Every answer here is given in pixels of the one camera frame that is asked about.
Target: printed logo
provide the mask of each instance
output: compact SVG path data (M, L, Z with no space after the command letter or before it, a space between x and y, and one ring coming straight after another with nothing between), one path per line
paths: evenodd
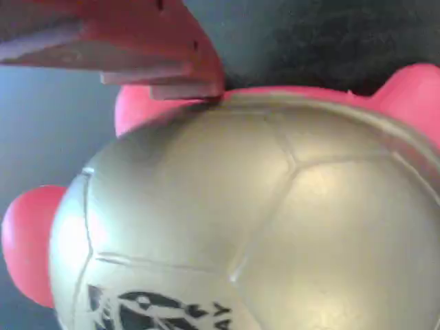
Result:
M231 308L218 302L202 307L153 292L133 291L118 297L89 285L89 304L96 330L199 330L197 320L212 319L212 328L231 330Z

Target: silver soccer ball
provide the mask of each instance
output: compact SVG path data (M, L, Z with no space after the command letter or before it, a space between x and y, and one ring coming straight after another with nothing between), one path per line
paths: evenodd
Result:
M438 152L380 115L282 94L189 107L71 184L56 312L68 330L433 330L439 196Z

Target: red object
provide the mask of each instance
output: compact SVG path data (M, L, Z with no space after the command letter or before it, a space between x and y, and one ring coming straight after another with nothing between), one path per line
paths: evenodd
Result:
M0 63L101 72L156 99L218 97L221 61L181 0L20 0L1 4Z
M257 87L236 89L237 93L294 93L308 98L337 102L383 113L403 122L429 138L440 149L440 69L435 65L417 64L398 71L373 96L357 96L350 92L317 87ZM144 124L173 107L188 105L187 100L160 102L149 98L146 87L123 87L115 108L115 130L119 136Z
M42 186L17 197L6 211L1 231L9 274L34 302L53 307L49 280L49 237L66 188Z

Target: dark background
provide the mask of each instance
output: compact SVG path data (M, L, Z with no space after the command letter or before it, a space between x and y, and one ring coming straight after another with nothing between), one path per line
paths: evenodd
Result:
M220 53L229 89L311 85L371 94L404 65L440 64L438 0L186 4ZM24 190L67 185L114 138L117 92L96 74L0 69L1 214ZM58 329L52 311L17 292L3 262L0 329Z

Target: pink object edge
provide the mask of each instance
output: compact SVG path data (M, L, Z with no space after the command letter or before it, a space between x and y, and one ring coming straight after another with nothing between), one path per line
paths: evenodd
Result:
M279 86L237 89L227 92L225 98L237 93L280 91L382 113L424 134L440 149L440 68L435 65L405 67L371 97L317 87Z

